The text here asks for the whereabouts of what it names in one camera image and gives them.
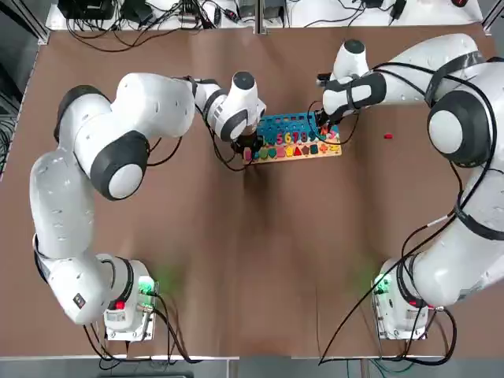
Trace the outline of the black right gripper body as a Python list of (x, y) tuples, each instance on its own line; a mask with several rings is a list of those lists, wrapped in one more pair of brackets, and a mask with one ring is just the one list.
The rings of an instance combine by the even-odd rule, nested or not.
[(334, 125), (337, 125), (341, 121), (341, 117), (338, 115), (327, 115), (323, 109), (314, 111), (316, 126), (318, 128), (331, 128)]

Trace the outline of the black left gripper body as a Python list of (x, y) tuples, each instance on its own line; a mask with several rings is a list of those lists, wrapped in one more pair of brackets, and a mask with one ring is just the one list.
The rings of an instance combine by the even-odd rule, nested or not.
[(233, 151), (242, 157), (245, 156), (245, 149), (248, 149), (252, 155), (258, 152), (264, 146), (264, 137), (253, 132), (249, 135), (240, 135), (235, 141), (231, 142)]

